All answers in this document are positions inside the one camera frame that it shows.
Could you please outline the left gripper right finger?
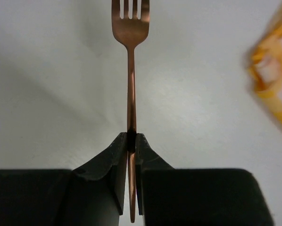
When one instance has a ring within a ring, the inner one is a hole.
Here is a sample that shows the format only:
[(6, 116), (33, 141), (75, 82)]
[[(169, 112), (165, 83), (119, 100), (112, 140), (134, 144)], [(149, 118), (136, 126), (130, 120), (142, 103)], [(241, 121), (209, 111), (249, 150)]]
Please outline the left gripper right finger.
[(139, 215), (143, 215), (142, 210), (142, 172), (145, 170), (173, 170), (174, 168), (162, 159), (149, 145), (146, 137), (142, 133), (136, 135), (136, 194), (138, 200)]

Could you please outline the yellow white checkered cloth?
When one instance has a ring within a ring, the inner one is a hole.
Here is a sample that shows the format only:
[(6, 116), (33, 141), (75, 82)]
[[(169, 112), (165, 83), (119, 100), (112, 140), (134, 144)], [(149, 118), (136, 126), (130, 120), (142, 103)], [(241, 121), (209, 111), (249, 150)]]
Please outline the yellow white checkered cloth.
[(252, 49), (249, 74), (254, 92), (282, 126), (282, 4)]

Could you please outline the copper fork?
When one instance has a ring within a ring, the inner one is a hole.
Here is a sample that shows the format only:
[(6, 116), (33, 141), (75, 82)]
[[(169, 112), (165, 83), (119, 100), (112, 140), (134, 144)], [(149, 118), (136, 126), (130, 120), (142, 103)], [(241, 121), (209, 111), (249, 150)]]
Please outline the copper fork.
[(129, 17), (129, 1), (120, 6), (119, 0), (111, 1), (111, 23), (114, 38), (127, 50), (127, 170), (129, 183), (130, 221), (136, 216), (136, 88), (135, 88), (135, 48), (144, 42), (149, 34), (149, 1), (134, 0), (132, 17)]

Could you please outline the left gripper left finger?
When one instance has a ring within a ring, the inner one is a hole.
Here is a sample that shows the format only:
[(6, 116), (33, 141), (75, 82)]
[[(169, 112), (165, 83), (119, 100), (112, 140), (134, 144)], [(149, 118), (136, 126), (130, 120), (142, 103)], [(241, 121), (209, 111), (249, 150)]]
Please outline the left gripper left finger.
[(117, 226), (124, 210), (127, 135), (72, 171), (59, 213), (60, 226)]

